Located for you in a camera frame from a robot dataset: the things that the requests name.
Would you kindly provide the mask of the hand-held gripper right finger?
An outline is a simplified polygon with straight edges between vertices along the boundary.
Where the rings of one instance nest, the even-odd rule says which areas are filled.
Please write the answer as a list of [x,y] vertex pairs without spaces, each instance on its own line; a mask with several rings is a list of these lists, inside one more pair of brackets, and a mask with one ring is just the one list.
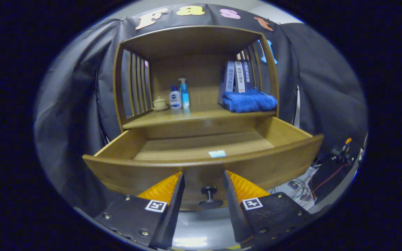
[[242,249],[266,249],[290,238],[315,220],[314,214],[283,192],[269,194],[245,178],[225,170],[230,221]]

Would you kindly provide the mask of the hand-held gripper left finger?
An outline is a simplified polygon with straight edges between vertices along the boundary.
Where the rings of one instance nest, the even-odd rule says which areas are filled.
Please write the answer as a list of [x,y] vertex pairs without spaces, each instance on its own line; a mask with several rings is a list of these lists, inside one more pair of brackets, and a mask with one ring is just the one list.
[[184,174],[175,173],[139,195],[118,196],[95,220],[134,243],[168,249],[172,246],[184,189]]

